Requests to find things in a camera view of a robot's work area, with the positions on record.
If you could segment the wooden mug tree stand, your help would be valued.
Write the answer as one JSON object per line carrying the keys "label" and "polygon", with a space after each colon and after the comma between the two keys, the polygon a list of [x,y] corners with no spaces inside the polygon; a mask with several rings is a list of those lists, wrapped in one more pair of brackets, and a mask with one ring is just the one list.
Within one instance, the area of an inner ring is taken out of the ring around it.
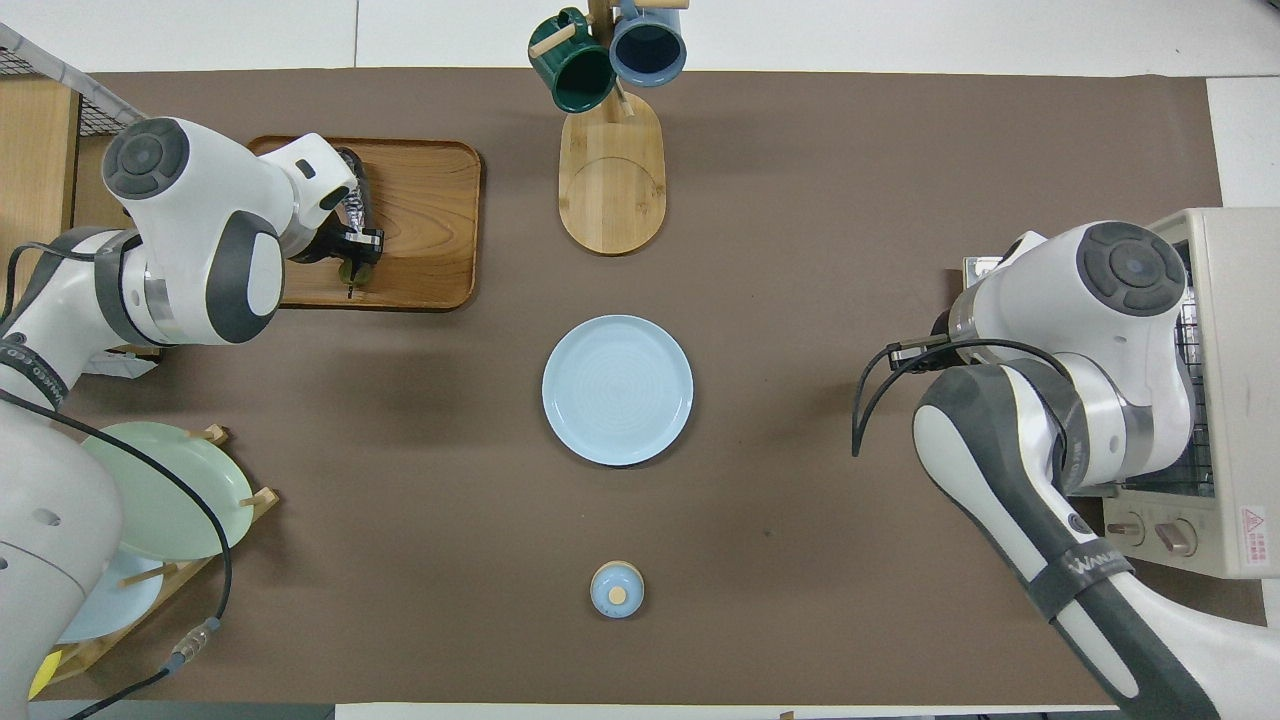
{"label": "wooden mug tree stand", "polygon": [[[617,0],[588,0],[582,13],[611,58]],[[616,74],[613,91],[599,106],[566,113],[561,133],[559,218],[579,245],[605,256],[630,254],[648,243],[667,210],[660,122],[628,86],[634,85]]]}

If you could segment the wooden tray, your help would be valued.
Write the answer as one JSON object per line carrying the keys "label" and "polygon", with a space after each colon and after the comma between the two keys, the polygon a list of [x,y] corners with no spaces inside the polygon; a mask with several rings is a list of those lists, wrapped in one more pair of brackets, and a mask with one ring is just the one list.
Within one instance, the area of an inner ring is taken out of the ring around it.
{"label": "wooden tray", "polygon": [[384,254],[349,292],[339,261],[285,264],[283,307],[448,313],[476,284],[483,188],[480,155],[460,141],[329,137],[362,160]]}

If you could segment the white toaster oven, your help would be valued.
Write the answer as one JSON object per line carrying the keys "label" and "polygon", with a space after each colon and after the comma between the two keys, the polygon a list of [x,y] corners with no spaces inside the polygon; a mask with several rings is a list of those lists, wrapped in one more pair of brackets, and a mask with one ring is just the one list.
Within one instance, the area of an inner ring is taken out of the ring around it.
{"label": "white toaster oven", "polygon": [[1108,537],[1148,562],[1280,579],[1280,208],[1188,209],[1152,231],[1188,273],[1175,347],[1192,433],[1170,468],[1103,500]]}

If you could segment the brown table mat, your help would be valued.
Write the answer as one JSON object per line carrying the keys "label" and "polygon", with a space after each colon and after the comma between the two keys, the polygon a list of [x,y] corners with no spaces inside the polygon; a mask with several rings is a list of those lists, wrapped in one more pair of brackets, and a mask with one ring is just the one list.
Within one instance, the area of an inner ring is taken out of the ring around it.
{"label": "brown table mat", "polygon": [[[852,392],[929,331],[965,256],[1217,206],[1203,81],[687,73],[646,94],[669,205],[626,258],[564,233],[563,118],[529,68],[104,82],[239,141],[458,140],[485,183],[458,310],[284,310],[77,384],[65,410],[96,427],[227,425],[282,498],[236,547],[223,629],[141,700],[1107,702],[920,469],[931,378],[884,396],[859,457]],[[668,331],[695,383],[682,434],[626,468],[541,407],[558,340],[611,314]],[[631,618],[589,598],[612,560],[645,580]]]}

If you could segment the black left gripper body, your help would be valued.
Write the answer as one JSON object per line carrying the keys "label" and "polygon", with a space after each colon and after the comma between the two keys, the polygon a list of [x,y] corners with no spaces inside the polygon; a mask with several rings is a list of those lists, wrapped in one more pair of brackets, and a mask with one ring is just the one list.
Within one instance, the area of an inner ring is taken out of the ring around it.
{"label": "black left gripper body", "polygon": [[347,225],[324,225],[311,242],[294,255],[298,264],[325,259],[351,260],[360,265],[376,265],[383,255],[385,233],[378,228],[351,229]]}

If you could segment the dark green mug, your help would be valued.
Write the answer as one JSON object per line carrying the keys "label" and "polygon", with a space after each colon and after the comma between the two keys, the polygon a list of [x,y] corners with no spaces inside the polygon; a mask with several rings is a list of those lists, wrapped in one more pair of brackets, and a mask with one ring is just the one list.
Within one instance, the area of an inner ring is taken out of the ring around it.
{"label": "dark green mug", "polygon": [[599,106],[614,88],[609,54],[593,36],[588,17],[561,9],[531,33],[529,60],[562,111],[579,114]]}

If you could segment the wooden plate rack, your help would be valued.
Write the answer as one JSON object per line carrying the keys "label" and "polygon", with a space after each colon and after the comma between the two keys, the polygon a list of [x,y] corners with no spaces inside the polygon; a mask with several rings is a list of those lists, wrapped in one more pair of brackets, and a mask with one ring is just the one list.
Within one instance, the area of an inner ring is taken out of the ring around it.
{"label": "wooden plate rack", "polygon": [[[227,438],[227,432],[223,427],[214,425],[209,427],[205,430],[186,430],[186,432],[189,437],[206,439],[210,443],[219,447],[221,451],[224,451],[220,446],[221,442],[224,442]],[[253,510],[253,521],[252,521],[253,524],[278,502],[278,497],[275,492],[270,488],[253,489],[251,486],[250,488],[252,489],[253,495],[248,498],[241,500],[239,505],[242,507],[248,506]],[[163,587],[151,609],[141,619],[132,623],[128,628],[123,628],[119,632],[114,632],[109,635],[102,635],[91,641],[83,641],[72,644],[56,644],[55,648],[60,650],[63,652],[63,656],[60,666],[55,673],[55,675],[52,676],[51,682],[59,683],[72,676],[86,673],[109,650],[111,650],[143,619],[146,619],[156,607],[159,607],[168,598],[170,598],[187,580],[195,577],[197,571],[200,571],[210,562],[215,561],[219,555],[192,561],[161,561],[163,565],[152,571],[145,571],[142,574],[128,577],[127,579],[122,580],[119,583],[119,587],[125,588],[136,583],[143,582],[145,579],[148,579],[151,577],[160,577],[163,579]]]}

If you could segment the pale green plate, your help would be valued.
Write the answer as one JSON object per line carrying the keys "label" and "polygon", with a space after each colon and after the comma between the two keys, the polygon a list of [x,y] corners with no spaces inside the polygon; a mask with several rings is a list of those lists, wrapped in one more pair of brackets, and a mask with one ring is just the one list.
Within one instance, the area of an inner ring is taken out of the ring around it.
{"label": "pale green plate", "polygon": [[[113,436],[165,466],[212,510],[233,547],[246,536],[253,510],[241,500],[253,495],[241,468],[215,445],[156,421],[110,425]],[[197,505],[161,473],[96,437],[84,450],[113,475],[120,491],[124,525],[122,548],[159,561],[192,561],[221,552],[212,524]]]}

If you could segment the light blue racked plate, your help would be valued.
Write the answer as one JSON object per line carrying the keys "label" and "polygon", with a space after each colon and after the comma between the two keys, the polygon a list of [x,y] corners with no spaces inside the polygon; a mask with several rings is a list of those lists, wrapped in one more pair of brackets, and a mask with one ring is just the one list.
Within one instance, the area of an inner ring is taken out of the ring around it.
{"label": "light blue racked plate", "polygon": [[141,619],[157,598],[163,579],[151,577],[125,588],[120,588],[119,583],[161,565],[161,561],[119,550],[69,626],[59,637],[58,644],[109,635]]}

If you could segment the small blue bell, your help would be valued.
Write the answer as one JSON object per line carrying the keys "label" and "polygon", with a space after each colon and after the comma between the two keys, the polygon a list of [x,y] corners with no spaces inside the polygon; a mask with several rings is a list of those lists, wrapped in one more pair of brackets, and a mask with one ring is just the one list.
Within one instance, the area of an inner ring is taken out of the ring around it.
{"label": "small blue bell", "polygon": [[639,569],[623,560],[599,566],[589,583],[591,606],[604,618],[631,618],[645,597],[645,580]]}

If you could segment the blue mug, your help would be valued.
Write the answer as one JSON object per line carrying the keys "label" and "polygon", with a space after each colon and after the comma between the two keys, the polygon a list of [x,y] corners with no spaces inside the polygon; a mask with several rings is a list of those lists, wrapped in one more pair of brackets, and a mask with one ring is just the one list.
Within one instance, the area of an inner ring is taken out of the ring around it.
{"label": "blue mug", "polygon": [[617,0],[620,14],[611,41],[611,63],[623,82],[637,87],[669,83],[685,68],[687,47],[675,0]]}

